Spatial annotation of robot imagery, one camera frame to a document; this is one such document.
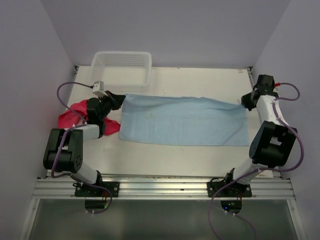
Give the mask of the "red towel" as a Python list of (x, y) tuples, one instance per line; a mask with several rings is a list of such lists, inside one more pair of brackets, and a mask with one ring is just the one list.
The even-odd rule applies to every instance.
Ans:
[[(70, 128), (73, 125), (78, 125), (79, 123), (84, 123), (83, 117), (87, 121), (87, 99), (82, 100), (78, 103), (74, 103), (70, 106), (70, 109), (62, 113), (57, 120), (58, 128)], [(105, 128), (104, 128), (104, 136), (110, 136), (120, 131), (121, 124), (116, 120), (109, 119), (106, 117), (104, 119)]]

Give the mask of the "light blue towel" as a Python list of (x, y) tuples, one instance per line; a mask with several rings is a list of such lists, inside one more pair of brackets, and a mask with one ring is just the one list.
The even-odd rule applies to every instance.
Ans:
[(127, 94), (119, 138), (170, 146), (249, 144), (247, 115), (240, 104), (206, 97), (161, 97)]

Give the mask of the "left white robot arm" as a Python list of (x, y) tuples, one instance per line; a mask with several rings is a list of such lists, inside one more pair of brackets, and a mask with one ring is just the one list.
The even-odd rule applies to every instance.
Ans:
[(123, 94), (106, 91), (99, 97), (84, 101), (83, 113), (70, 108), (69, 113), (75, 114), (78, 120), (69, 126), (53, 128), (47, 141), (43, 166), (51, 171), (52, 178), (71, 177), (77, 182), (87, 184), (86, 190), (92, 196), (103, 193), (101, 173), (84, 163), (84, 143), (104, 136), (106, 132), (114, 134), (119, 131), (112, 129), (112, 123), (106, 123), (111, 111), (119, 110), (125, 100)]

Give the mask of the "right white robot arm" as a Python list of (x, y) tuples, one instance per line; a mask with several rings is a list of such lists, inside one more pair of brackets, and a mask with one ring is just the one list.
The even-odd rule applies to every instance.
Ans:
[(280, 85), (273, 76), (260, 74), (252, 92), (241, 97), (243, 107), (257, 109), (262, 123), (250, 144), (248, 158), (225, 176), (222, 189), (227, 196), (235, 196), (241, 185), (249, 185), (261, 172), (284, 166), (289, 158), (298, 131), (289, 126), (280, 110), (281, 98), (275, 91)]

